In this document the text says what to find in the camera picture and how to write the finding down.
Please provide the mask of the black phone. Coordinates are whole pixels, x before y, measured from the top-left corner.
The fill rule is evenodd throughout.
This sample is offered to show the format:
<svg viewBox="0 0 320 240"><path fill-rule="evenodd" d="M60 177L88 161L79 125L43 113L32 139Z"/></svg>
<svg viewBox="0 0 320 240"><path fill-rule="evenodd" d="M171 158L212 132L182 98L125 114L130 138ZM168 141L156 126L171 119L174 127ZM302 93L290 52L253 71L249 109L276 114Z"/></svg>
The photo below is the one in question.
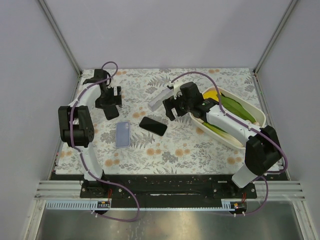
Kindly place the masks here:
<svg viewBox="0 0 320 240"><path fill-rule="evenodd" d="M115 105L107 105L103 108L103 112L107 120L115 119L120 115Z"/></svg>

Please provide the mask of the lilac phone case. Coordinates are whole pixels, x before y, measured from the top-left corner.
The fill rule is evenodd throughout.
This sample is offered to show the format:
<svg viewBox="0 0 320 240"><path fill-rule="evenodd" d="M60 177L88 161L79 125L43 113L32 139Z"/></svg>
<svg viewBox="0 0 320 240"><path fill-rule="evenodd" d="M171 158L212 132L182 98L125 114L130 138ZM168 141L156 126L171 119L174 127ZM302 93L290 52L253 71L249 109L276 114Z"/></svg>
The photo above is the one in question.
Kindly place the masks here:
<svg viewBox="0 0 320 240"><path fill-rule="evenodd" d="M118 122L115 129L115 147L126 148L130 146L130 123Z"/></svg>

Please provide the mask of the black smartphone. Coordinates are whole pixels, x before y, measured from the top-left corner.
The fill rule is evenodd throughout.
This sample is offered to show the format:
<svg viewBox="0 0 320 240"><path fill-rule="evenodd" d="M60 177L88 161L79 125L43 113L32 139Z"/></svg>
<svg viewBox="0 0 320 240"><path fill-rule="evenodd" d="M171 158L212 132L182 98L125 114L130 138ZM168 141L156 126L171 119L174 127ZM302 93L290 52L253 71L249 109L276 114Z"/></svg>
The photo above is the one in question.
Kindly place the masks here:
<svg viewBox="0 0 320 240"><path fill-rule="evenodd" d="M143 117L143 119L139 123L139 127L161 137L165 134L168 128L166 124L163 124L146 116Z"/></svg>

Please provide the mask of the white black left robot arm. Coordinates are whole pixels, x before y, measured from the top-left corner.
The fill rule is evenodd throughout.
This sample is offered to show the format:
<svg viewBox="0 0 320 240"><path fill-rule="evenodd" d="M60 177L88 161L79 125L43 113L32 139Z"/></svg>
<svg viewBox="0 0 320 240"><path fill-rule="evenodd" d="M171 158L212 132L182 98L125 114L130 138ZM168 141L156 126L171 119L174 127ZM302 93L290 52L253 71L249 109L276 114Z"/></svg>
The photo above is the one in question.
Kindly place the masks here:
<svg viewBox="0 0 320 240"><path fill-rule="evenodd" d="M112 87L113 76L104 69L95 69L93 77L86 79L80 94L67 106L58 109L60 138L74 149L84 168L84 179L101 179L104 171L94 151L95 128L90 111L103 111L107 120L119 117L122 106L122 88Z"/></svg>

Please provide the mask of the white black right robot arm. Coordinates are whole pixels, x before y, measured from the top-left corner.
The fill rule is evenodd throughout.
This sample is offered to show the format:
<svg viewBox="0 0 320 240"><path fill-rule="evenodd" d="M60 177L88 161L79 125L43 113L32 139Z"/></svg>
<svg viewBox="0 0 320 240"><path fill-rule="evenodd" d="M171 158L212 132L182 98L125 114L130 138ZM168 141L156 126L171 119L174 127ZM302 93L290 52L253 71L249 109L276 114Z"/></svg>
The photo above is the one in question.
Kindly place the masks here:
<svg viewBox="0 0 320 240"><path fill-rule="evenodd" d="M198 86L187 82L179 86L177 95L163 100L166 116L173 121L187 113L203 122L216 126L237 139L245 147L244 165L232 176L238 188L263 176L282 158L281 147L275 129L249 123L225 109L221 99L205 99Z"/></svg>

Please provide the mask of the clear acrylic block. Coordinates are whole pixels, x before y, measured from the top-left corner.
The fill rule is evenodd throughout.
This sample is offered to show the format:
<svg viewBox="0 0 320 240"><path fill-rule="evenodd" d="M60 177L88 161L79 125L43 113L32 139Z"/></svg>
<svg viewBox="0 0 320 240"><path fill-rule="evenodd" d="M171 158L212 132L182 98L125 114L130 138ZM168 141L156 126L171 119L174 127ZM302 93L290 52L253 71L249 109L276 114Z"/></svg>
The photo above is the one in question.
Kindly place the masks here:
<svg viewBox="0 0 320 240"><path fill-rule="evenodd" d="M162 92L160 92L148 103L149 110L151 110L152 112L156 111L163 104L164 100L173 95L173 92L173 87L167 86Z"/></svg>

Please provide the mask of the yellow toy vegetable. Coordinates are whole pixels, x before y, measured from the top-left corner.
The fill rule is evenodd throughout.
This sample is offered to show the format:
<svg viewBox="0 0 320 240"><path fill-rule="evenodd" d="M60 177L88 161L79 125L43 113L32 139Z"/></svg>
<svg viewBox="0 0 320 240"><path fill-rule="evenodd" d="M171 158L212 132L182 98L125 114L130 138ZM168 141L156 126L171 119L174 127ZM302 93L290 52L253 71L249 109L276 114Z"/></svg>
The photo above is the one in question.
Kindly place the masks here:
<svg viewBox="0 0 320 240"><path fill-rule="evenodd" d="M203 95L203 98L204 98L204 99L209 99L209 98L211 98L211 99L213 99L213 100L215 100L215 101L217 101L217 102L219 101L218 93L217 93L216 90L206 91L206 92L204 92L202 95Z"/></svg>

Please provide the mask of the toy bok choy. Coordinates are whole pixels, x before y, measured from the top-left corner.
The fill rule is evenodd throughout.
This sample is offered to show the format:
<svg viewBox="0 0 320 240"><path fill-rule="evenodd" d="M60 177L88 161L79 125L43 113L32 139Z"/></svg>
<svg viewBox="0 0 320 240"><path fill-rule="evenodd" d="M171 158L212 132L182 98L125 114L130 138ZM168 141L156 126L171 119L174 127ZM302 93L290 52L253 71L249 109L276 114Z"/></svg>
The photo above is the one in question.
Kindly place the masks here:
<svg viewBox="0 0 320 240"><path fill-rule="evenodd" d="M222 102L212 98L202 102L201 106L206 110L202 119L245 144L255 135L251 128L260 130L258 126L254 126L256 118L238 101L224 95L220 99Z"/></svg>

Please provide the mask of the floral tablecloth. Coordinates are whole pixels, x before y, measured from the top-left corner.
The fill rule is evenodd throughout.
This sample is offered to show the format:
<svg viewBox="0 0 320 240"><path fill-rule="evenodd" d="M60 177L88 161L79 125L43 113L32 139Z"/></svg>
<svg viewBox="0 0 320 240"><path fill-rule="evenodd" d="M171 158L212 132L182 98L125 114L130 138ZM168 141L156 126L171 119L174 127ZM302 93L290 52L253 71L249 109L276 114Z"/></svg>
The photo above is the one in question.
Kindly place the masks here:
<svg viewBox="0 0 320 240"><path fill-rule="evenodd" d="M245 150L215 140L185 115L170 121L163 107L148 103L179 77L193 81L201 92L218 86L259 108L248 68L176 68L111 70L113 86L121 87L119 117L107 120L101 109L90 111L93 148L106 174L233 174L244 164ZM143 117L167 125L163 136L139 127ZM116 148L116 124L129 122L130 146Z"/></svg>

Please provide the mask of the white oval basket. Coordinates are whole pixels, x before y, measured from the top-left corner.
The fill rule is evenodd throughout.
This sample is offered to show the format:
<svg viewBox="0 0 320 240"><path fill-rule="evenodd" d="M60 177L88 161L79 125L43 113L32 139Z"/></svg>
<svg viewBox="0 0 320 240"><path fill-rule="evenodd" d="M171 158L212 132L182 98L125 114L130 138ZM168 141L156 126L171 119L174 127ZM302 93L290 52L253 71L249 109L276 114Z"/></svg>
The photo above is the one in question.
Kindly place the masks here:
<svg viewBox="0 0 320 240"><path fill-rule="evenodd" d="M225 112L222 112L219 105L215 105L206 114L207 123L192 114L189 116L194 125L211 138L234 150L244 150L249 137L256 135L250 129L259 130L265 127L267 123L266 116L260 109L231 92L222 88L218 90L223 100L226 99L230 103L237 104L240 110L249 114L249 119L241 118L235 111L229 110L225 106L223 107Z"/></svg>

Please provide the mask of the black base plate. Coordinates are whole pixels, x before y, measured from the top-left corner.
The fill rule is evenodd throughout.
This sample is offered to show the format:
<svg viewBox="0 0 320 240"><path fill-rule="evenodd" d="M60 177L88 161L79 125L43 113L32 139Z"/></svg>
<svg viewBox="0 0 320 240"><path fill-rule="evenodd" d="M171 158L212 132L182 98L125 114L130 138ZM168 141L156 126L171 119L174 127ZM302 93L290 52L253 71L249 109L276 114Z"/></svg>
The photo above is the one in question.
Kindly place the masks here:
<svg viewBox="0 0 320 240"><path fill-rule="evenodd" d="M244 188L232 182L230 174L109 174L107 183L84 180L81 198L110 198L113 208L214 208L221 200L255 200L256 188L249 183Z"/></svg>

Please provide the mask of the aluminium rail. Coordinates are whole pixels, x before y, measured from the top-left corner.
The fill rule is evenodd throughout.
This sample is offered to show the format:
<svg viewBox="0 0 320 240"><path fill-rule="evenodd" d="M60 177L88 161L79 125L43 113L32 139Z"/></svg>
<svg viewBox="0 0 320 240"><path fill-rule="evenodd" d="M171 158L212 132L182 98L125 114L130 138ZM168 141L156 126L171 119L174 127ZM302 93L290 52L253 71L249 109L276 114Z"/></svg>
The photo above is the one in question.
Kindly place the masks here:
<svg viewBox="0 0 320 240"><path fill-rule="evenodd" d="M78 181L42 180L34 197L43 200L78 199L81 189Z"/></svg>

